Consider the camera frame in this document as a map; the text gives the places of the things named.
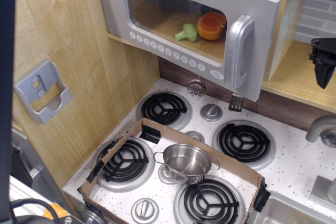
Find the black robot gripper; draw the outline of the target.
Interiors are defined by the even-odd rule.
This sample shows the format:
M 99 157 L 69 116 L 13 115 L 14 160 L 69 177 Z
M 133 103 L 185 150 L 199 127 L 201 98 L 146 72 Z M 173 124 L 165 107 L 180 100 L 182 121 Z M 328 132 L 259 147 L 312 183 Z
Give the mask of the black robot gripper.
M 310 41 L 312 51 L 309 59 L 315 60 L 318 86 L 325 89 L 335 70 L 335 38 L 314 38 Z

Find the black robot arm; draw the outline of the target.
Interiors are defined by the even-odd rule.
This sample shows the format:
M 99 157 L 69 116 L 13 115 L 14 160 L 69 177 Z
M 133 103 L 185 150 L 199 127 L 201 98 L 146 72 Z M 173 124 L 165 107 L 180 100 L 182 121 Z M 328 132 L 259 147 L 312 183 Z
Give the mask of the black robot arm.
M 13 83 L 44 59 L 72 100 L 43 125 Z M 16 123 L 59 188 L 171 67 L 109 39 L 100 0 L 1 0 L 1 131 Z

